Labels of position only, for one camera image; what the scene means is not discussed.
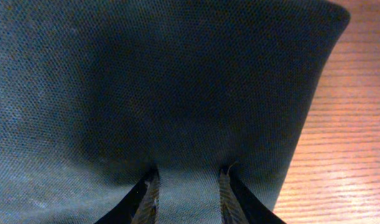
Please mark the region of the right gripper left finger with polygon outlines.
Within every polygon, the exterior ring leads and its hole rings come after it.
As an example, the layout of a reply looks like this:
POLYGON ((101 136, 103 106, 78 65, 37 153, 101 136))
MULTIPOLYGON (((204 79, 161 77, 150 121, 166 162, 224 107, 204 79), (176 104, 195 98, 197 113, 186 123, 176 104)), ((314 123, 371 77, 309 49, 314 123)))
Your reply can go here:
POLYGON ((160 177, 152 167, 123 197, 95 224, 157 224, 160 177))

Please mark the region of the black t-shirt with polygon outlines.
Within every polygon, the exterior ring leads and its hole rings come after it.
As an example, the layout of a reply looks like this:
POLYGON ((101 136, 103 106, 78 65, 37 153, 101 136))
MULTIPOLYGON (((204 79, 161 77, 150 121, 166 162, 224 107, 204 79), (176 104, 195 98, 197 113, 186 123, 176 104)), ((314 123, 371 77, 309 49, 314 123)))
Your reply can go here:
POLYGON ((0 223, 95 223, 152 168, 158 223, 277 202, 349 12, 330 1, 0 0, 0 223))

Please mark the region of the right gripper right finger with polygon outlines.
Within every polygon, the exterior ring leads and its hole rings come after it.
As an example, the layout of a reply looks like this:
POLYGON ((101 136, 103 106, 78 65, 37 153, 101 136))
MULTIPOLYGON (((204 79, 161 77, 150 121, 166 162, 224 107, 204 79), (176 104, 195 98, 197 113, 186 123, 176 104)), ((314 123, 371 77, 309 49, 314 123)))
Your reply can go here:
POLYGON ((230 167, 220 169, 218 183, 222 224, 285 224, 236 175, 230 175, 230 167))

